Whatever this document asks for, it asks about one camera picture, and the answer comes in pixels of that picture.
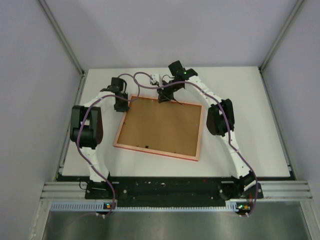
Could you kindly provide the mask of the red picture frame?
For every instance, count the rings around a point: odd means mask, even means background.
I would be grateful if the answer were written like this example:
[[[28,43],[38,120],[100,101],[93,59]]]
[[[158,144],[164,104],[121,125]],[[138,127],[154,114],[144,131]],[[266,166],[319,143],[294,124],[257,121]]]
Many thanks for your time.
[[[188,161],[199,161],[204,107],[198,103],[158,103],[140,96],[129,103],[114,147]]]

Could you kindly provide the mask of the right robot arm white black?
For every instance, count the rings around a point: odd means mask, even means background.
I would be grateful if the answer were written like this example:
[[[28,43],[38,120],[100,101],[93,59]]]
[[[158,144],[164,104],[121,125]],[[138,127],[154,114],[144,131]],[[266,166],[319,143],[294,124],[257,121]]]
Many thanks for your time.
[[[243,157],[235,134],[235,116],[232,101],[222,99],[213,93],[192,68],[186,69],[181,62],[175,61],[168,66],[171,80],[152,75],[150,83],[157,86],[158,102],[174,99],[174,93],[184,89],[196,97],[207,110],[206,127],[209,133],[220,141],[227,154],[228,168],[233,179],[233,192],[245,198],[255,189],[259,192],[256,174]]]

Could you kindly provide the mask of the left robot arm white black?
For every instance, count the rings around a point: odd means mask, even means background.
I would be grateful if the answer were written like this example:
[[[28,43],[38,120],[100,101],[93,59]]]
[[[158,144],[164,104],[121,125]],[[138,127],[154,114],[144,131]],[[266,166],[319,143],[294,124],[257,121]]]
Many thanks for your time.
[[[113,77],[106,88],[84,105],[74,105],[71,110],[70,140],[89,168],[89,179],[98,183],[96,192],[102,198],[109,198],[114,191],[107,182],[109,170],[104,160],[98,155],[98,146],[102,143],[103,113],[113,107],[116,112],[125,113],[129,107],[127,82],[120,77]]]

